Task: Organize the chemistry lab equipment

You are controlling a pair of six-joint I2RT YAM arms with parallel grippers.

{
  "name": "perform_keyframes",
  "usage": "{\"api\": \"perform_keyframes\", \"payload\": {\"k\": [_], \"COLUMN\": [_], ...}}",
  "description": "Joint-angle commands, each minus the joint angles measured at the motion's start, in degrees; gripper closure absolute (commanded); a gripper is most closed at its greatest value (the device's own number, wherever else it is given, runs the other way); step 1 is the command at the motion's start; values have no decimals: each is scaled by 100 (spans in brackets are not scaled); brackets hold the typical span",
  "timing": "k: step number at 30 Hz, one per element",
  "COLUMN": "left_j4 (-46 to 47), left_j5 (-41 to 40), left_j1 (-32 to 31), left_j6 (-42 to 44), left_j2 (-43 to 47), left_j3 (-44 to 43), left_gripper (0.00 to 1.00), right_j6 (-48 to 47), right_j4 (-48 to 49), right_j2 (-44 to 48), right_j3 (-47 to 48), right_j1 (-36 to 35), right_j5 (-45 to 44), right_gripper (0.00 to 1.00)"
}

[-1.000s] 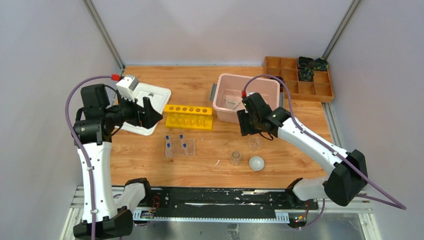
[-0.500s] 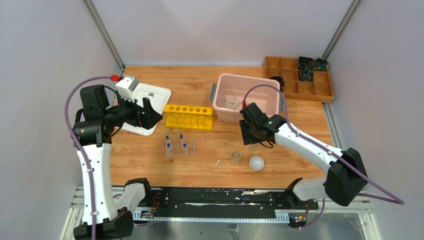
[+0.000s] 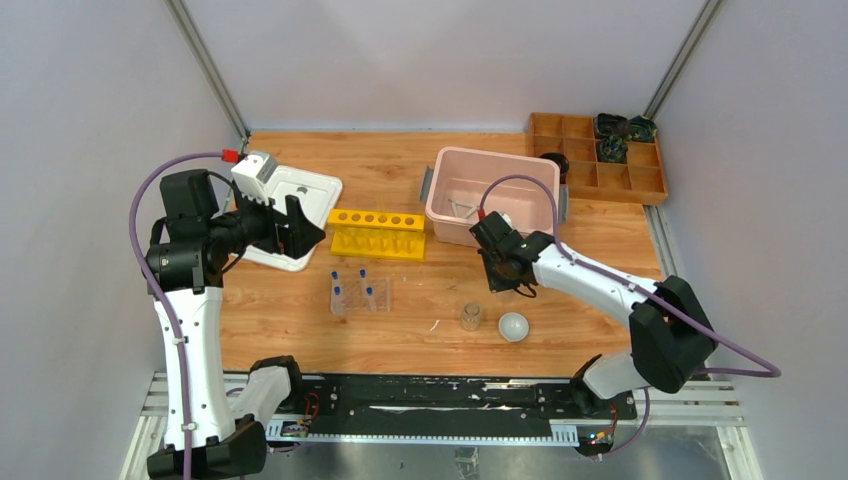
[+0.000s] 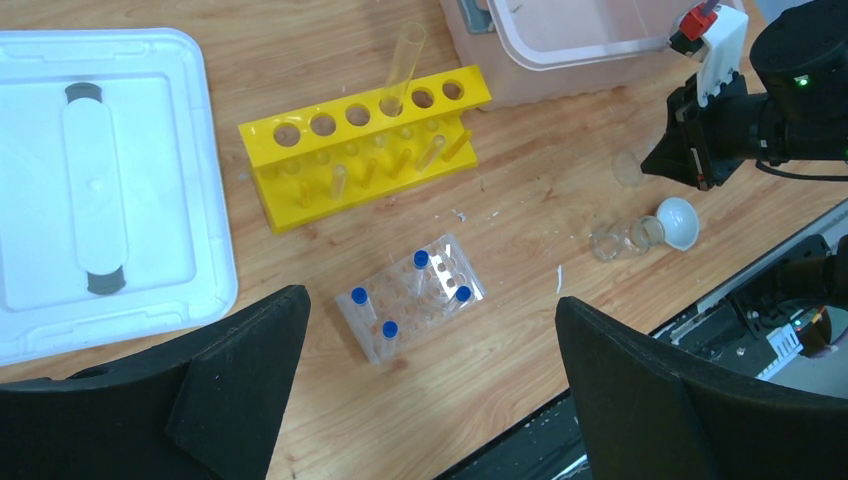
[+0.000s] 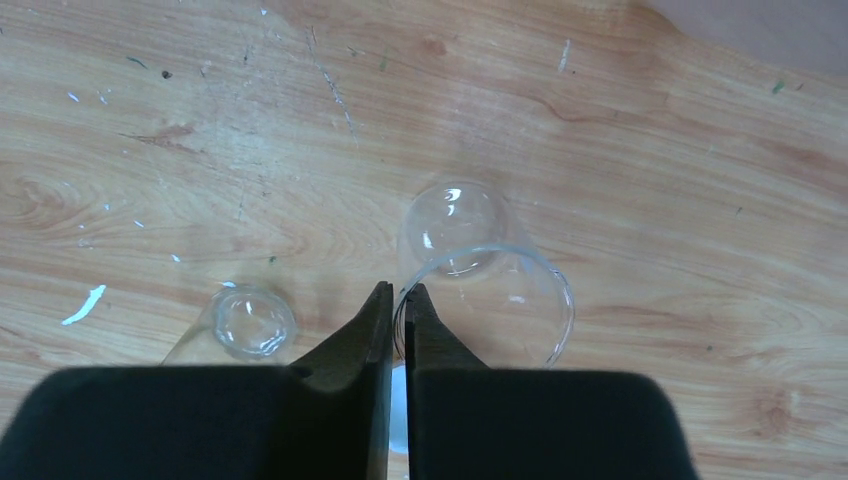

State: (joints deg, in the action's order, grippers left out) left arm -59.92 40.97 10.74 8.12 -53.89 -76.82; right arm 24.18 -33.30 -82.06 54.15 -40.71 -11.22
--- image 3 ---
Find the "white plastic box lid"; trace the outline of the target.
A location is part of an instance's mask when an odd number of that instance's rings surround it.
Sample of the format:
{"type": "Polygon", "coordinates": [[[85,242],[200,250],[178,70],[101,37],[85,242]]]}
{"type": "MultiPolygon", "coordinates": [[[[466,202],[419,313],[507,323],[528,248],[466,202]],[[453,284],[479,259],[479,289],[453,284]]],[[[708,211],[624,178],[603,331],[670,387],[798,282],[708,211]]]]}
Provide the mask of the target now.
{"type": "MultiPolygon", "coordinates": [[[[274,207],[284,213],[285,197],[295,195],[299,198],[307,219],[318,227],[324,228],[331,210],[336,206],[343,189],[342,181],[333,176],[323,175],[289,166],[278,166],[265,183],[268,198],[275,201],[274,207]]],[[[246,250],[244,261],[272,267],[287,272],[299,272],[309,264],[316,251],[314,247],[300,259],[292,259],[281,254],[264,252],[251,246],[246,250]]]]}

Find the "white ceramic dish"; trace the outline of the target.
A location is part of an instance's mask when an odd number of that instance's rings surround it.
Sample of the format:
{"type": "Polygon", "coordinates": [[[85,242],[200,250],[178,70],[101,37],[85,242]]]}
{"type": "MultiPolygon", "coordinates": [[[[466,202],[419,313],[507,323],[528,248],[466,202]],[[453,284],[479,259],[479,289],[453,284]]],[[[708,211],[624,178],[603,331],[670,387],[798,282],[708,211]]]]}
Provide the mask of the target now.
{"type": "Polygon", "coordinates": [[[528,336],[530,326],[523,315],[517,312],[508,312],[499,319],[498,330],[507,342],[517,343],[528,336]]]}

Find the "white clay triangle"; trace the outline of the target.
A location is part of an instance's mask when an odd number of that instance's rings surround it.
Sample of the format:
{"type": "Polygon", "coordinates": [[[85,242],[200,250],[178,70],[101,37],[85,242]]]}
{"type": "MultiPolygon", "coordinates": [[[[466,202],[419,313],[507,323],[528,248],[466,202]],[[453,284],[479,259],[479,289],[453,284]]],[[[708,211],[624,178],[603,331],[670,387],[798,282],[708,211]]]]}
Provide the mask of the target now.
{"type": "Polygon", "coordinates": [[[455,199],[448,200],[451,212],[456,218],[471,219],[479,212],[479,206],[474,203],[458,201],[455,199]]]}

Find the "small glass jar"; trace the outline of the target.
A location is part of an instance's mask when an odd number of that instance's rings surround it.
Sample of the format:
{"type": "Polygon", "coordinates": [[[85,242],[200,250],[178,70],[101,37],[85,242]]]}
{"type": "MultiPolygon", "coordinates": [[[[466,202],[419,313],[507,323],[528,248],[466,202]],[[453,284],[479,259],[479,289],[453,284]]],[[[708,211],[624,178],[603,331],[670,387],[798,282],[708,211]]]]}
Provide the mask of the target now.
{"type": "Polygon", "coordinates": [[[466,331],[478,330],[482,323],[482,308],[476,302],[467,303],[461,312],[460,325],[466,331]]]}

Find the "yellow test tube rack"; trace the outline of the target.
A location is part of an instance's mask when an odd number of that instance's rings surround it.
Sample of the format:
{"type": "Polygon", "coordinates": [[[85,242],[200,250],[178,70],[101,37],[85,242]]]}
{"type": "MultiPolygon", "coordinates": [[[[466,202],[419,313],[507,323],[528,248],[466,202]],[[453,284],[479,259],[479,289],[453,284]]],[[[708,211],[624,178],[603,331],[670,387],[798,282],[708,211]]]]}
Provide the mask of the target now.
{"type": "Polygon", "coordinates": [[[333,209],[327,220],[333,230],[330,252],[345,257],[424,262],[425,220],[419,214],[333,209]]]}

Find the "pink plastic storage bin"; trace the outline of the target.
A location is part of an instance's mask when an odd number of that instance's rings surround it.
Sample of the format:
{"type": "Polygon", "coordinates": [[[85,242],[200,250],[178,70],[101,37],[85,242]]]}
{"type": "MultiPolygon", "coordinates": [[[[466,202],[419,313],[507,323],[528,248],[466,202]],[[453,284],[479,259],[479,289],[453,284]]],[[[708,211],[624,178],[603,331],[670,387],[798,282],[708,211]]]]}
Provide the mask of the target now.
{"type": "Polygon", "coordinates": [[[478,221],[456,218],[449,199],[474,203],[496,180],[513,176],[494,188],[486,199],[484,211],[498,210],[511,218],[513,227],[526,235],[534,231],[553,231],[551,202],[541,187],[515,177],[532,177],[547,187],[553,196],[559,193],[558,167],[544,159],[503,154],[460,147],[443,148],[436,159],[425,215],[436,239],[443,243],[475,247],[469,229],[478,221]]]}

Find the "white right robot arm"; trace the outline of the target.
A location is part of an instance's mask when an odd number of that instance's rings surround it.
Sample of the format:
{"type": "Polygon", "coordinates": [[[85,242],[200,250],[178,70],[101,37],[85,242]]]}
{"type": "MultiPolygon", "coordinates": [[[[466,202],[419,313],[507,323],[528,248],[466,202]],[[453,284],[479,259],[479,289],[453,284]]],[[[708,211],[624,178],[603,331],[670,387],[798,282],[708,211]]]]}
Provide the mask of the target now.
{"type": "Polygon", "coordinates": [[[495,293],[530,298],[544,287],[576,297],[627,327],[628,348],[598,354],[569,382],[571,403],[596,417],[619,394],[653,387],[676,393],[716,350],[713,328],[691,286],[677,276],[661,282],[612,269],[569,249],[553,235],[522,235],[498,212],[470,229],[495,293]]]}

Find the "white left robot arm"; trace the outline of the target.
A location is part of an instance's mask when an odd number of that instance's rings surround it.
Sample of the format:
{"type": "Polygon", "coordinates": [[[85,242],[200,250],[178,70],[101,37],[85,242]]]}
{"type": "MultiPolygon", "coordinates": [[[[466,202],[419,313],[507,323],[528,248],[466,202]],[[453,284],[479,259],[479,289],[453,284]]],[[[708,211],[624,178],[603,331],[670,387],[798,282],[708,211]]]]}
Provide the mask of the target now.
{"type": "Polygon", "coordinates": [[[144,253],[165,343],[168,422],[163,446],[146,461],[152,479],[227,479],[260,472],[265,429],[278,409],[298,411],[306,386],[290,355],[256,361],[234,402],[224,385],[220,346],[223,277],[233,254],[250,247],[299,259],[324,237],[298,195],[278,201],[240,197],[219,213],[212,172],[163,177],[165,215],[151,228],[144,253]]]}

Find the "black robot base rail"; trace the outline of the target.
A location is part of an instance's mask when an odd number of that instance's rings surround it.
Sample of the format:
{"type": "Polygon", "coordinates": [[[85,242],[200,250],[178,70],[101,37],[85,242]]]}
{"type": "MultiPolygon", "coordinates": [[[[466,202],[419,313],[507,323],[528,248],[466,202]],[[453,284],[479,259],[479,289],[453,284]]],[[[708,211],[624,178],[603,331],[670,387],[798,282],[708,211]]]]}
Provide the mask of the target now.
{"type": "Polygon", "coordinates": [[[320,374],[266,428],[275,448],[308,443],[517,445],[611,450],[634,395],[591,400],[567,378],[320,374]]]}

